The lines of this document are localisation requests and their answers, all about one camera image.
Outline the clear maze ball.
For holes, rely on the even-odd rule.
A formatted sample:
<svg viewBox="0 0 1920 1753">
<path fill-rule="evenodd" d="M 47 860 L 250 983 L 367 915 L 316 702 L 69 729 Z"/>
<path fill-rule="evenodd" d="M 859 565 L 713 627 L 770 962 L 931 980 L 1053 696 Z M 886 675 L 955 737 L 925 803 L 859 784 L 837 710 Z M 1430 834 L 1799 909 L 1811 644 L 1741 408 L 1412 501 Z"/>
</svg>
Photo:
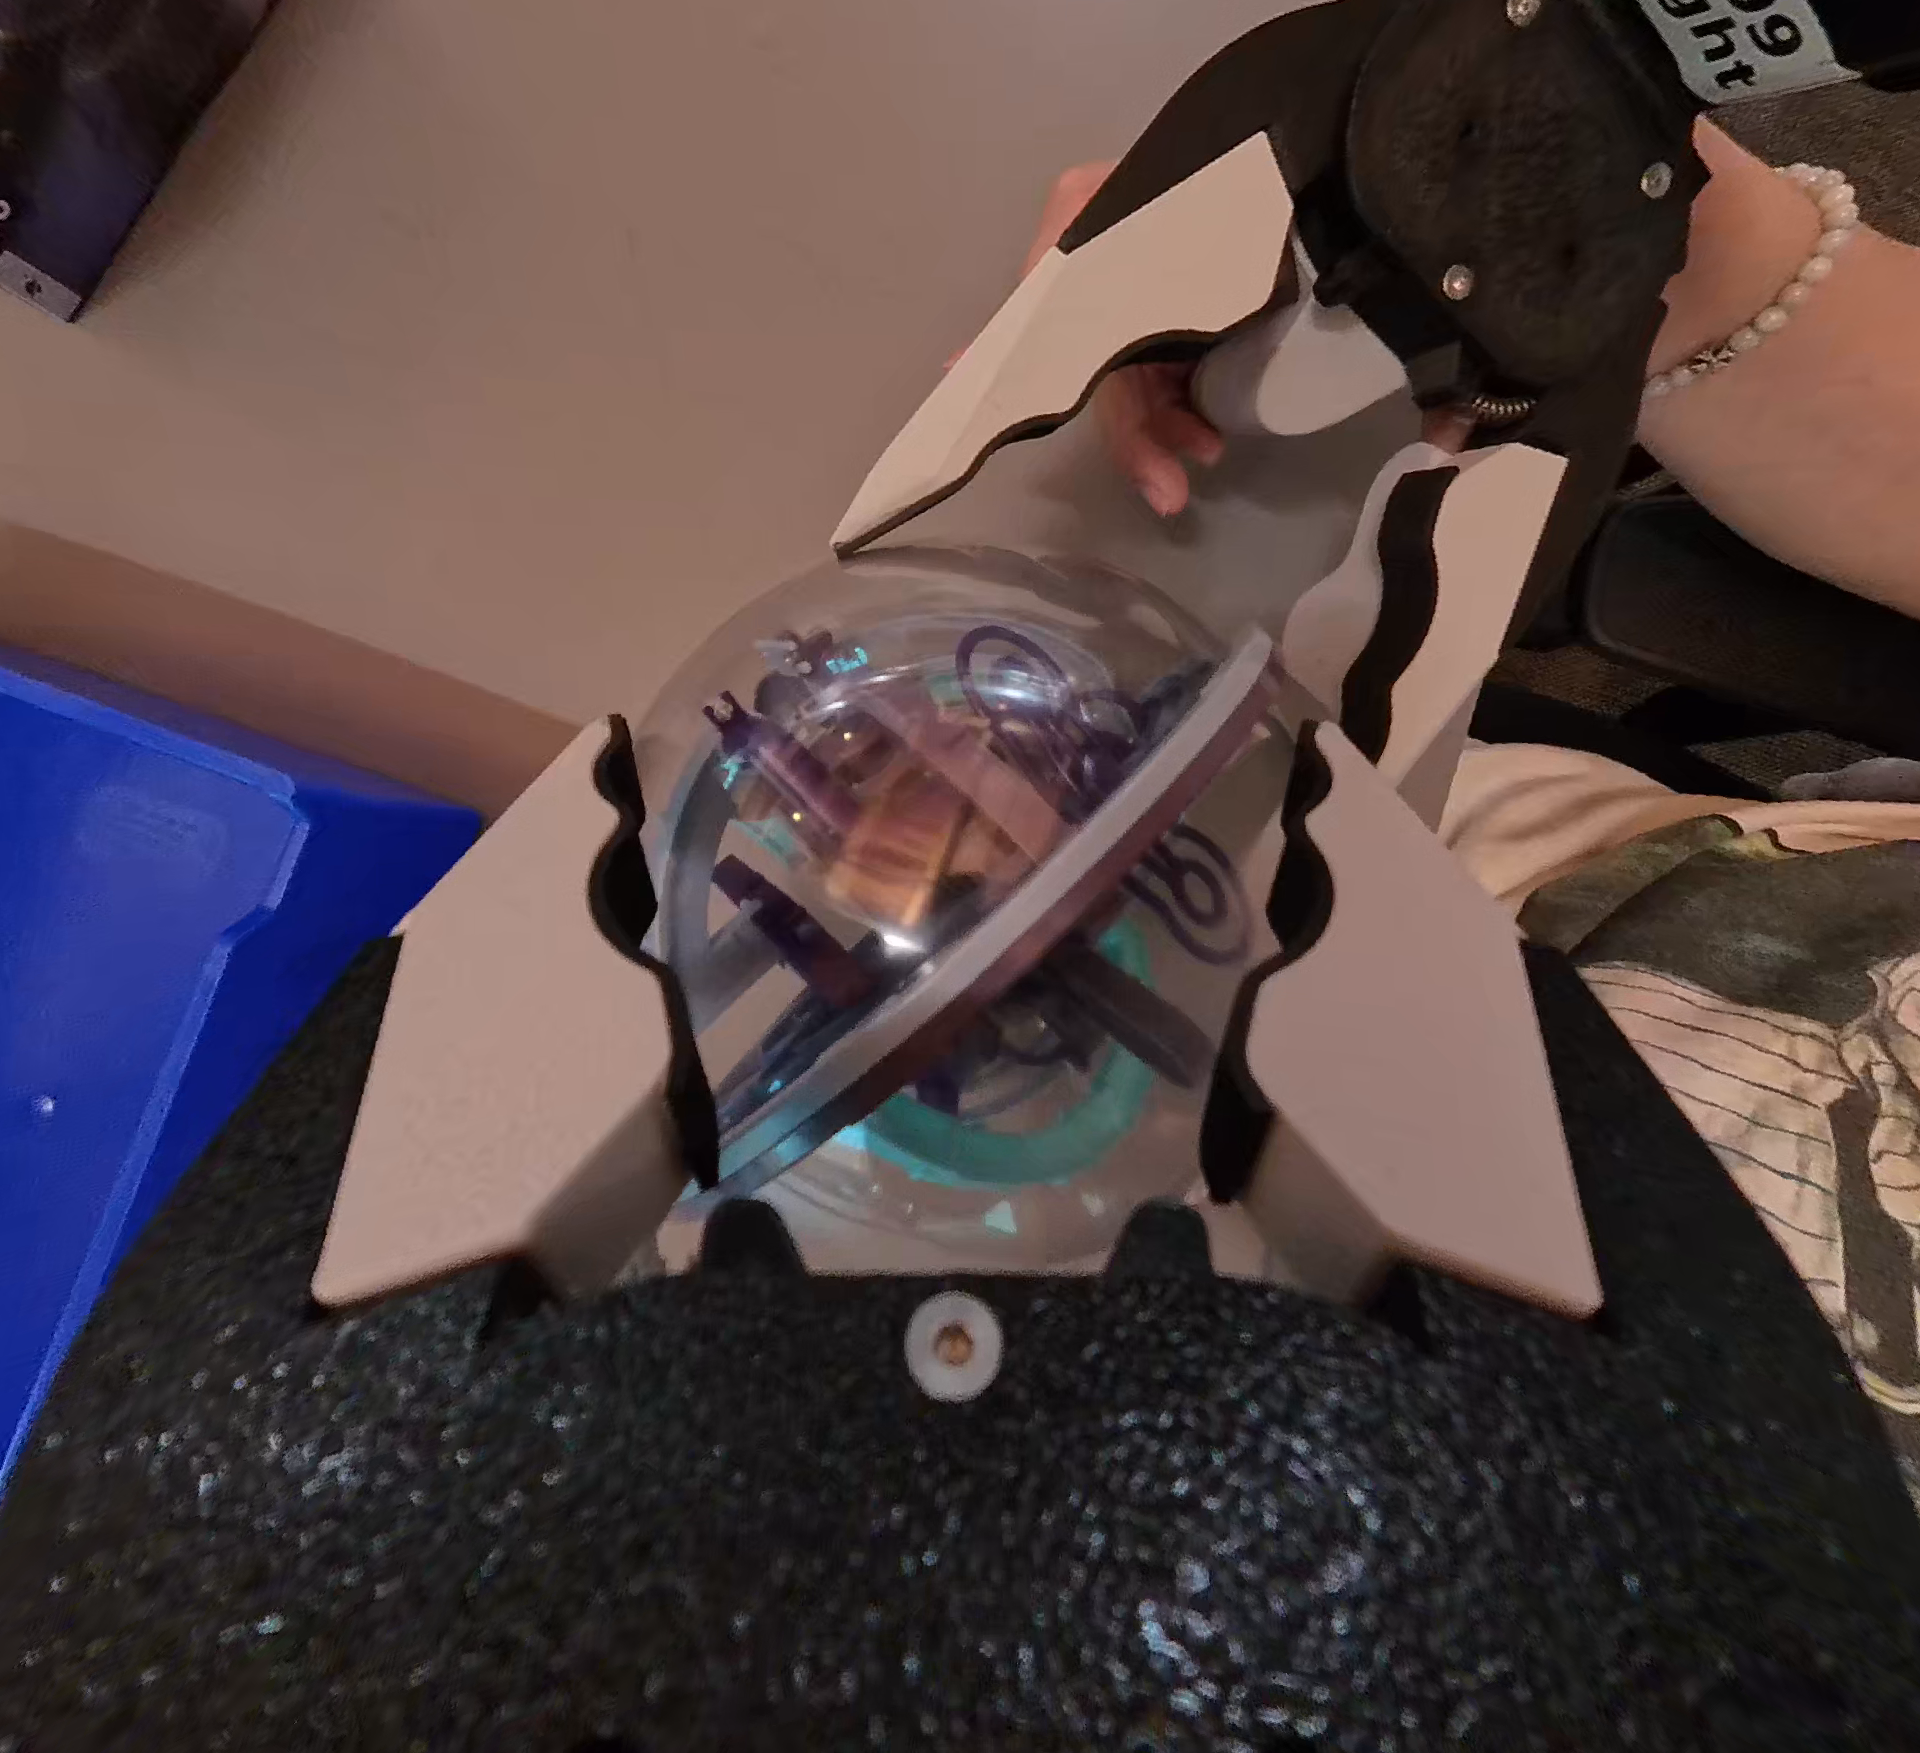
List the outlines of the clear maze ball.
<svg viewBox="0 0 1920 1753">
<path fill-rule="evenodd" d="M 720 1133 L 842 1265 L 1102 1258 L 1198 1187 L 1289 737 L 1233 636 L 1102 561 L 904 550 L 720 626 L 635 725 L 647 951 Z"/>
</svg>

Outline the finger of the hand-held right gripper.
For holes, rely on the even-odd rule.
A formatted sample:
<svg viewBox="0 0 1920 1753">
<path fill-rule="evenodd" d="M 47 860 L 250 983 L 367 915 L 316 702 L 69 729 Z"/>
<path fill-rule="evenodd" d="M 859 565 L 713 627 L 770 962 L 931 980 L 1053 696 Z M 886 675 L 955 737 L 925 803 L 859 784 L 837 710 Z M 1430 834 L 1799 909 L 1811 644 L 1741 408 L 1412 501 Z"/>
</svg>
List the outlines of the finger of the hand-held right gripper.
<svg viewBox="0 0 1920 1753">
<path fill-rule="evenodd" d="M 1395 453 L 1339 565 L 1285 615 L 1281 675 L 1437 826 L 1565 460 L 1530 442 Z"/>
<path fill-rule="evenodd" d="M 1003 446 L 1072 418 L 1120 364 L 1210 344 L 1268 305 L 1290 192 L 1253 131 L 1014 286 L 879 453 L 830 535 L 852 556 L 941 507 Z"/>
</svg>

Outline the blue plastic bin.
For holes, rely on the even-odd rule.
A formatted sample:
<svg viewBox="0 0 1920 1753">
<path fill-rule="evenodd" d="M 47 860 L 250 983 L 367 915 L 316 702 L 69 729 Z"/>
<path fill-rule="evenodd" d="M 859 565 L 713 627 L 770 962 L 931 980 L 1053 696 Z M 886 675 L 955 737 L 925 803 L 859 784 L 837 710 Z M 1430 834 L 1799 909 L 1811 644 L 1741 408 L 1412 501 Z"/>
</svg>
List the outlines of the blue plastic bin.
<svg viewBox="0 0 1920 1753">
<path fill-rule="evenodd" d="M 482 826 L 4 649 L 4 1478 L 143 1223 Z"/>
</svg>

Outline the person's printed shirt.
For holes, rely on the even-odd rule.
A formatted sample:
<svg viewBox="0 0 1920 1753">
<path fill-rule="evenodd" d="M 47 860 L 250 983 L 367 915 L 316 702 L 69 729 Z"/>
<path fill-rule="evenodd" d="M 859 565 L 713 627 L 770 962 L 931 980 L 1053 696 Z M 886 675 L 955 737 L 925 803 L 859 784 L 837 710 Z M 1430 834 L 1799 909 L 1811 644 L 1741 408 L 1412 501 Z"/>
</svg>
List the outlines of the person's printed shirt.
<svg viewBox="0 0 1920 1753">
<path fill-rule="evenodd" d="M 1915 762 L 1747 800 L 1471 737 L 1442 839 L 1583 972 L 1915 1471 Z"/>
</svg>

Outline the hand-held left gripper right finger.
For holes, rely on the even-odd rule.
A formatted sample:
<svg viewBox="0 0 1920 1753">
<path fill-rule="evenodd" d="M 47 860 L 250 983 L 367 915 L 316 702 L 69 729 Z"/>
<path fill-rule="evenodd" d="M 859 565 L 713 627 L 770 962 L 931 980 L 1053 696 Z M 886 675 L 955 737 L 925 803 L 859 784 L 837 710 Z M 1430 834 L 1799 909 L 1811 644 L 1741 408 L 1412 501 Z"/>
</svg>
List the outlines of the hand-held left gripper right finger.
<svg viewBox="0 0 1920 1753">
<path fill-rule="evenodd" d="M 1201 1182 L 1311 1293 L 1402 1265 L 1591 1317 L 1601 1281 L 1513 915 L 1328 721 L 1303 721 L 1201 1115 Z"/>
</svg>

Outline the dark printed cardboard box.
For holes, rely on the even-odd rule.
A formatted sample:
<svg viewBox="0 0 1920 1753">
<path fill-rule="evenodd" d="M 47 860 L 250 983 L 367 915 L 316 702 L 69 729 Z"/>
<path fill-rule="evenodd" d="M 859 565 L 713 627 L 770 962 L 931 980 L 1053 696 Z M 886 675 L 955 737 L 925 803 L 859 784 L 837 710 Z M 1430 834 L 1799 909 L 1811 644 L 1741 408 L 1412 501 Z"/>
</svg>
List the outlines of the dark printed cardboard box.
<svg viewBox="0 0 1920 1753">
<path fill-rule="evenodd" d="M 278 0 L 4 0 L 4 293 L 71 321 Z"/>
</svg>

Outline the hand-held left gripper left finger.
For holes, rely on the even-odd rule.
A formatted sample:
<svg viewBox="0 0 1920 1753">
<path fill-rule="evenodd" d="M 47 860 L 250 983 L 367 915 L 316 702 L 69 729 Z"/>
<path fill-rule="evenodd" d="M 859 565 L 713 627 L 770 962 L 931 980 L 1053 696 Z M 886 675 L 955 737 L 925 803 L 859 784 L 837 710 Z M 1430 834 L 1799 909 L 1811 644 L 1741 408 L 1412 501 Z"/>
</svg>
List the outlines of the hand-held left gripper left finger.
<svg viewBox="0 0 1920 1753">
<path fill-rule="evenodd" d="M 404 915 L 320 1310 L 508 1261 L 560 1297 L 673 1272 L 659 1229 L 713 1187 L 717 1113 L 684 991 L 644 944 L 642 834 L 608 711 Z"/>
</svg>

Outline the black mesh office chair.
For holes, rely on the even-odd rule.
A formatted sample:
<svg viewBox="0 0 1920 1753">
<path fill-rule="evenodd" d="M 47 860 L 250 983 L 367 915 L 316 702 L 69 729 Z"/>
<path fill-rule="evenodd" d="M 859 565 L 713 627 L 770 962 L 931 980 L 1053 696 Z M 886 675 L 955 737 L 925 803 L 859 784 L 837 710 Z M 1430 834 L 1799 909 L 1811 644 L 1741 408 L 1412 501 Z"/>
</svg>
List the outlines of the black mesh office chair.
<svg viewBox="0 0 1920 1753">
<path fill-rule="evenodd" d="M 1574 707 L 1524 685 L 1524 656 L 1589 656 L 1654 691 L 1630 710 Z M 1763 556 L 1677 486 L 1614 502 L 1468 721 L 1482 742 L 1577 751 L 1672 792 L 1761 800 L 1773 791 L 1707 751 L 1784 733 L 1915 766 L 1915 619 Z"/>
</svg>

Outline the person's right hand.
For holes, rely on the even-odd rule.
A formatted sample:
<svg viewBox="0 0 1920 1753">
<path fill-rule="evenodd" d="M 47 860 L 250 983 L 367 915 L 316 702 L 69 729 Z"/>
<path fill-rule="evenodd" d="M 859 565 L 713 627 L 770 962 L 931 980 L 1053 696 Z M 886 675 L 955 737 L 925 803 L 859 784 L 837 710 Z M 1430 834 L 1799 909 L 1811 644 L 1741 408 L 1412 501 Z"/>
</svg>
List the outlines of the person's right hand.
<svg viewBox="0 0 1920 1753">
<path fill-rule="evenodd" d="M 1827 231 L 1811 170 L 1779 169 L 1710 117 L 1691 128 L 1707 180 L 1691 199 L 1684 265 L 1666 280 L 1647 376 L 1718 345 L 1793 280 Z M 1223 455 L 1219 432 L 1191 405 L 1187 364 L 1130 364 L 1102 379 L 1095 418 L 1111 462 L 1158 515 L 1187 507 L 1191 469 Z"/>
</svg>

